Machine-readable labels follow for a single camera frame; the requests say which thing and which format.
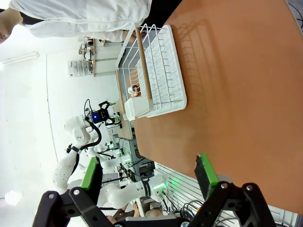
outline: green light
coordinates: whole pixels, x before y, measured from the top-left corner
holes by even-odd
[[[154,189],[158,189],[158,188],[161,188],[161,187],[165,187],[165,184],[164,183],[161,183],[157,186],[154,186]]]

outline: wooden table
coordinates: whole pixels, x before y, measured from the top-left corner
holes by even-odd
[[[188,104],[134,121],[141,155],[195,177],[196,154],[303,214],[303,38],[284,0],[183,0],[173,29]]]

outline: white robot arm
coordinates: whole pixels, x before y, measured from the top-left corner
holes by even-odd
[[[85,145],[96,143],[98,140],[98,134],[92,132],[89,134],[87,128],[91,127],[89,122],[85,120],[85,116],[76,116],[69,119],[65,124],[66,132],[71,136],[73,147],[70,152],[57,164],[54,174],[53,183],[56,186],[59,193],[64,193],[68,187],[68,179],[74,172],[76,163],[79,162],[79,155]],[[119,166],[125,160],[128,160],[128,156],[114,158],[111,160],[104,159],[94,150],[94,146],[88,147],[87,155],[89,157],[98,157],[103,168],[112,168]]]
[[[162,192],[167,194],[167,185],[161,174],[131,183],[123,189],[120,189],[119,185],[111,183],[100,190],[97,206],[102,207],[108,202],[111,207],[119,209],[142,196],[148,196],[161,202],[164,200]]]

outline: human arm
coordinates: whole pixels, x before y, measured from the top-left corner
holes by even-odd
[[[140,217],[140,212],[138,209],[138,204],[136,202],[133,203],[134,217]]]
[[[126,204],[125,206],[123,206],[121,209],[125,211],[127,206],[128,206],[128,204]]]
[[[114,43],[119,43],[124,41],[123,30],[116,30],[113,32],[88,32],[88,33],[81,33],[81,36],[88,36],[94,39],[108,40]]]

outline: white wall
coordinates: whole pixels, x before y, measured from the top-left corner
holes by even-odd
[[[8,2],[1,0],[0,8]],[[38,59],[0,71],[0,198],[10,190],[22,194],[16,207],[0,200],[0,227],[31,226],[41,195],[54,190],[55,148],[60,159],[71,142],[64,122],[83,113],[87,98],[96,109],[104,100],[118,99],[115,75],[69,79],[67,60],[78,57],[79,45],[78,38],[37,39],[22,26],[0,45],[0,61],[40,53]],[[106,134],[103,128],[102,143],[108,140]],[[81,157],[81,162],[88,160]],[[73,178],[82,176],[77,172]],[[83,221],[75,219],[71,226],[83,226]]]
[[[70,136],[64,130],[65,122],[84,113],[84,103],[89,98],[93,109],[98,109],[98,104],[108,100],[115,102],[119,98],[116,75],[103,75],[99,77],[84,76],[69,78],[67,65],[69,60],[77,59],[75,51],[64,51],[47,55],[47,84],[49,112],[53,131],[53,140],[58,159],[65,156],[64,150],[71,144]],[[100,127],[102,141],[109,142],[108,132],[104,125]],[[80,163],[86,165],[89,161],[81,155]],[[77,174],[72,177],[83,177]]]
[[[0,226],[29,226],[49,180],[56,157],[46,93],[46,56],[9,65],[0,72],[0,197],[22,193],[16,206],[3,200]]]

